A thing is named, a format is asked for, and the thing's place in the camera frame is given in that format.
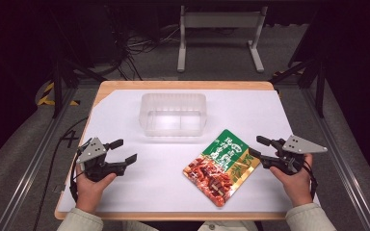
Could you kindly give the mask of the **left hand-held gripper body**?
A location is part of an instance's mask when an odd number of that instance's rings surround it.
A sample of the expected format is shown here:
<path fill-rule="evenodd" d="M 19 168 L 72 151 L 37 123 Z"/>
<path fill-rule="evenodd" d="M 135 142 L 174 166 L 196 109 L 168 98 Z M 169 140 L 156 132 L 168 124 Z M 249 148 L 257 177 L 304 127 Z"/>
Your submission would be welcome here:
<path fill-rule="evenodd" d="M 110 173 L 122 176 L 126 169 L 126 162 L 107 163 L 105 161 L 108 152 L 104 147 L 105 144 L 94 137 L 79 147 L 77 163 L 81 165 L 86 176 L 94 182 L 102 180 Z"/>

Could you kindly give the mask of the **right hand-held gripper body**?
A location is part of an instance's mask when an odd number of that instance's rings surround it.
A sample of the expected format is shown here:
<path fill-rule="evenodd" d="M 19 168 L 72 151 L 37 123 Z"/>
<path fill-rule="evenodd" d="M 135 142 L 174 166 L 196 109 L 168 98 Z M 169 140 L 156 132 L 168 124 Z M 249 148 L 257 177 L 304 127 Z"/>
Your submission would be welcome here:
<path fill-rule="evenodd" d="M 298 173 L 304 166 L 304 154 L 324 153 L 328 149 L 322 145 L 291 135 L 284 139 L 270 140 L 271 146 L 277 151 L 275 157 L 262 155 L 264 168 L 276 167 L 287 175 Z"/>

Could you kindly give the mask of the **green and red snack packet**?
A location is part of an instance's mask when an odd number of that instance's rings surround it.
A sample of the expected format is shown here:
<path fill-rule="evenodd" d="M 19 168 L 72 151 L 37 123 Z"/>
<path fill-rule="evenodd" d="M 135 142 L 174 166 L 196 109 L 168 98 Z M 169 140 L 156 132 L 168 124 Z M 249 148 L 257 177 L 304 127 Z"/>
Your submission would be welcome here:
<path fill-rule="evenodd" d="M 260 164 L 249 148 L 225 129 L 183 173 L 217 207 L 223 207 Z"/>

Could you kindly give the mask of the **clear plastic container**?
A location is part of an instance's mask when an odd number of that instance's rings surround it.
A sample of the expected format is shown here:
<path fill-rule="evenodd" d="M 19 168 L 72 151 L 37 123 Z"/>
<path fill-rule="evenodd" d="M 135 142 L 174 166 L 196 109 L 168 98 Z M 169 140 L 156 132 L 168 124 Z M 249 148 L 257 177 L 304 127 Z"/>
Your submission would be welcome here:
<path fill-rule="evenodd" d="M 201 93 L 146 93 L 139 122 L 149 137 L 198 137 L 207 120 L 206 96 Z"/>

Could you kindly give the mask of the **person's right hand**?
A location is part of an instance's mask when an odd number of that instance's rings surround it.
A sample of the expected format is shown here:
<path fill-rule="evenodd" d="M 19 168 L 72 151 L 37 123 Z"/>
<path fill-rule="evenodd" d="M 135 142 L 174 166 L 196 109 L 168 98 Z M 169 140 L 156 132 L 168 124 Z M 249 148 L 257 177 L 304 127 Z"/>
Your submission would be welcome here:
<path fill-rule="evenodd" d="M 287 175 L 276 167 L 270 167 L 270 171 L 279 180 L 290 198 L 292 206 L 298 207 L 313 202 L 310 192 L 310 175 L 305 169 L 311 168 L 312 155 L 304 154 L 305 163 L 302 169 L 293 175 Z"/>

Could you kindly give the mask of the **person's left hand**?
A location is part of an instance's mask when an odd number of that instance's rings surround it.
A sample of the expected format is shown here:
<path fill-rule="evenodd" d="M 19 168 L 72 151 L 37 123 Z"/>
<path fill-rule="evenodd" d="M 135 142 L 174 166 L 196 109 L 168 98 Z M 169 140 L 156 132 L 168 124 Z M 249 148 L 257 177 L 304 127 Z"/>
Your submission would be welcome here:
<path fill-rule="evenodd" d="M 102 180 L 94 182 L 88 179 L 85 174 L 78 176 L 76 180 L 78 194 L 76 207 L 89 214 L 94 214 L 104 190 L 116 177 L 114 173 L 110 173 Z"/>

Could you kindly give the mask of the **white paper sheet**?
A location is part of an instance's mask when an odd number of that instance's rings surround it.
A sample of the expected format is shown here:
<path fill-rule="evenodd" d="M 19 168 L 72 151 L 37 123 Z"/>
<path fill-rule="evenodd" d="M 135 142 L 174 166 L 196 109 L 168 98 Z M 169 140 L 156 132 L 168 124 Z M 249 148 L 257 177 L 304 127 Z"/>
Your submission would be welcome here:
<path fill-rule="evenodd" d="M 223 207 L 217 207 L 183 173 L 223 130 L 249 147 L 272 156 L 274 148 L 260 144 L 257 136 L 288 139 L 291 128 L 278 94 L 273 90 L 200 90 L 206 96 L 207 120 L 198 137 L 149 137 L 139 122 L 146 93 L 185 93 L 183 90 L 115 90 L 93 109 L 84 137 L 123 146 L 106 159 L 116 162 L 132 153 L 137 161 L 103 194 L 101 213 L 120 215 L 165 213 L 181 216 L 220 213 L 286 213 L 291 202 L 281 183 L 261 164 Z"/>

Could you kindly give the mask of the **black tripod stand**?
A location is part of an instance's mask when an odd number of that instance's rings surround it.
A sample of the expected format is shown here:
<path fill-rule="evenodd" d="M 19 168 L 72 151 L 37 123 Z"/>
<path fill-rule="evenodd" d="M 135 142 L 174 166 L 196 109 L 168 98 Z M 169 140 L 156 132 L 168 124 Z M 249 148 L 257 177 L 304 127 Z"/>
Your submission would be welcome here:
<path fill-rule="evenodd" d="M 324 117 L 323 103 L 324 103 L 324 89 L 325 89 L 325 68 L 324 60 L 326 58 L 326 53 L 324 51 L 318 51 L 315 55 L 293 67 L 288 68 L 277 76 L 272 77 L 269 82 L 272 85 L 286 79 L 287 77 L 293 75 L 299 70 L 303 71 L 302 76 L 298 80 L 298 86 L 301 89 L 308 89 L 314 80 L 316 83 L 316 96 L 315 96 L 315 109 L 320 118 Z"/>
<path fill-rule="evenodd" d="M 62 28 L 55 19 L 47 23 L 47 32 L 49 51 L 51 53 L 54 70 L 52 79 L 54 82 L 55 111 L 53 117 L 57 118 L 60 116 L 65 105 L 62 90 L 63 83 L 66 83 L 69 89 L 76 89 L 79 84 L 78 78 L 73 73 L 74 69 L 81 71 L 98 83 L 104 82 L 105 78 L 66 57 L 65 49 L 62 46 Z"/>

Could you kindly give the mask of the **yellow and black striped tape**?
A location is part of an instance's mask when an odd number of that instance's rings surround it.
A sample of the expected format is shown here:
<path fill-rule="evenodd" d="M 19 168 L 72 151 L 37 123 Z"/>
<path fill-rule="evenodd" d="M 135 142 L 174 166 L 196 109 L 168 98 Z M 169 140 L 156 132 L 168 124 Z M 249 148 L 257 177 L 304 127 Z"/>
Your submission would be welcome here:
<path fill-rule="evenodd" d="M 53 89 L 54 89 L 54 83 L 53 82 L 48 83 L 46 88 L 43 91 L 42 96 L 40 97 L 38 101 L 38 105 L 50 105 L 50 106 L 55 105 L 55 100 L 49 98 L 49 94 L 51 93 Z"/>

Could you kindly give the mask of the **white metal stand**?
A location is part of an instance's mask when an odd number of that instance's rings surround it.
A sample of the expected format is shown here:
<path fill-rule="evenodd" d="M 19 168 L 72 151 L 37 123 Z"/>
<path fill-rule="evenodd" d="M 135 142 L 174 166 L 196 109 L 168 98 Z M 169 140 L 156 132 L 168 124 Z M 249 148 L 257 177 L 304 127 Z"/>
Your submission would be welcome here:
<path fill-rule="evenodd" d="M 262 7 L 253 12 L 187 12 L 180 9 L 179 31 L 180 44 L 178 51 L 177 71 L 184 72 L 186 64 L 186 29 L 187 28 L 251 28 L 253 39 L 247 42 L 251 57 L 258 73 L 264 72 L 264 65 L 257 50 L 257 44 L 264 26 L 268 8 Z"/>

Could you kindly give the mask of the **aluminium rail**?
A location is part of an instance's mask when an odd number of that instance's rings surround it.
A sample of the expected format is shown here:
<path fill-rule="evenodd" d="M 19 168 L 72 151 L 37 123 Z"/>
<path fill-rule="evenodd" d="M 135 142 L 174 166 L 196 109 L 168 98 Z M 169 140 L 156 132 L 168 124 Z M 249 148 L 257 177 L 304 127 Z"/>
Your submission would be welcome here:
<path fill-rule="evenodd" d="M 66 89 L 64 96 L 61 98 L 63 107 L 57 112 L 55 117 L 51 117 L 51 120 L 44 132 L 43 137 L 34 153 L 34 155 L 28 159 L 28 166 L 24 170 L 22 177 L 20 178 L 16 189 L 13 192 L 12 198 L 8 203 L 4 213 L 0 218 L 0 231 L 8 231 L 13 224 L 13 220 L 17 215 L 28 191 L 30 190 L 36 175 L 40 169 L 41 163 L 44 159 L 45 151 L 51 142 L 56 130 L 61 123 L 61 120 L 66 113 L 66 108 L 69 102 L 72 100 L 76 92 L 76 89 Z"/>
<path fill-rule="evenodd" d="M 318 123 L 320 130 L 324 136 L 325 141 L 330 153 L 330 158 L 338 171 L 340 179 L 344 185 L 344 188 L 350 197 L 354 208 L 356 209 L 357 215 L 366 231 L 370 231 L 370 206 L 364 196 L 364 193 L 359 185 L 358 180 L 354 176 L 350 166 L 343 159 L 341 151 L 338 148 L 330 127 L 327 122 L 319 116 L 319 113 L 315 106 L 315 98 L 312 96 L 310 90 L 302 90 L 302 95 L 313 117 Z"/>

